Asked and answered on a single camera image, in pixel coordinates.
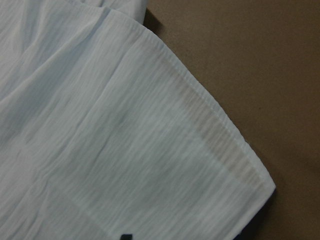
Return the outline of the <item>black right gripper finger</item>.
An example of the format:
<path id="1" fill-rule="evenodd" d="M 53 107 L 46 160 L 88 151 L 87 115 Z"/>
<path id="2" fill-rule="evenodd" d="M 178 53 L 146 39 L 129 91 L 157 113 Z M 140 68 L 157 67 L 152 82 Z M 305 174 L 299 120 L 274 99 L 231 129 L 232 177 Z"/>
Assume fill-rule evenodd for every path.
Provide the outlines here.
<path id="1" fill-rule="evenodd" d="M 131 233 L 124 233 L 120 236 L 120 240 L 133 240 L 133 235 Z"/>

